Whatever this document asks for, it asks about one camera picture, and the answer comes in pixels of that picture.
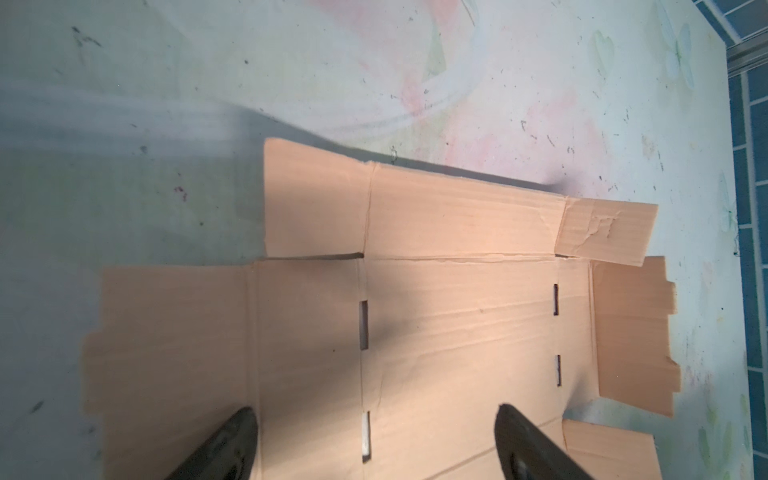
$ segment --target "torn cardboard surface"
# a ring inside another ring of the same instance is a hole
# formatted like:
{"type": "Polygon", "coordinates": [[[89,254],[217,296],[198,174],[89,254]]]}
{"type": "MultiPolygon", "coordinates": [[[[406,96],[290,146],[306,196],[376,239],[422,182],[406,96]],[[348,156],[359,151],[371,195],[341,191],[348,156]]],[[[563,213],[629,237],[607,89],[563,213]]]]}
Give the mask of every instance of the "torn cardboard surface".
{"type": "MultiPolygon", "coordinates": [[[[105,478],[163,478],[243,405],[260,421],[254,478],[266,480],[501,478],[502,402],[569,453],[568,406],[602,395],[670,415],[680,387],[664,265],[589,260],[642,263],[655,206],[372,166],[274,139],[265,194],[269,255],[365,258],[105,270],[102,329],[83,348],[105,478]],[[554,256],[566,250],[584,258],[554,256]],[[643,282],[647,294],[621,293],[643,282]],[[642,321],[614,321],[643,301],[654,306],[642,321]],[[622,357],[627,332],[652,354],[622,357]],[[652,393],[629,388],[635,375],[652,393]]],[[[600,443],[609,433],[584,444],[619,469],[657,466],[654,450],[614,455],[600,443]]]]}

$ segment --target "unfolded cardboard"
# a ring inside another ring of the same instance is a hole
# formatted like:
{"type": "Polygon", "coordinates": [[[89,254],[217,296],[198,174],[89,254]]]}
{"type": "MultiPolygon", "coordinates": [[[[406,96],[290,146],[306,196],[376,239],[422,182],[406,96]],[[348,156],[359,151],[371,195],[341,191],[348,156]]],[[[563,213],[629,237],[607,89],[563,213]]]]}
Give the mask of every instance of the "unfolded cardboard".
{"type": "Polygon", "coordinates": [[[598,396],[672,415],[655,206],[264,158],[268,256],[363,258],[105,270],[83,347],[105,478],[163,478],[243,405],[254,478],[501,478],[503,402],[598,480],[660,478],[649,435],[562,420],[598,396]]]}

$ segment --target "cardboard box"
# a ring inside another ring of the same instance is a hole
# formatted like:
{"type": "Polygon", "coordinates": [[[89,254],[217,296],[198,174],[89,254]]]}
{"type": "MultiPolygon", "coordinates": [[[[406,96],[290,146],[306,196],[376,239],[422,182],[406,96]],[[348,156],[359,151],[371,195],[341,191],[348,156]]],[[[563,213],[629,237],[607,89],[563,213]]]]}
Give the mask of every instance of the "cardboard box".
{"type": "Polygon", "coordinates": [[[562,419],[598,396],[673,414],[656,206],[279,139],[264,170],[270,258],[104,271],[82,363],[105,478],[163,478],[244,405],[253,478],[501,478],[503,402],[598,480],[660,478],[650,435],[562,419]]]}

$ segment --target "table surface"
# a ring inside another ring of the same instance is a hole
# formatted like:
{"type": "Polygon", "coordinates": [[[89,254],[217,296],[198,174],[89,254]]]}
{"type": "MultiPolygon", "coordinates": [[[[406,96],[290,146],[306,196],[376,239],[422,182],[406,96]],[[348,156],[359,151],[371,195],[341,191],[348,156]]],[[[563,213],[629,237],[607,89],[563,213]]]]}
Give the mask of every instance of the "table surface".
{"type": "Polygon", "coordinates": [[[569,415],[653,433],[665,478],[751,478],[725,47],[692,2],[665,7],[692,88],[650,0],[6,2],[0,476],[99,476],[78,355],[100,268],[262,255],[279,136],[659,204],[677,413],[569,415]]]}

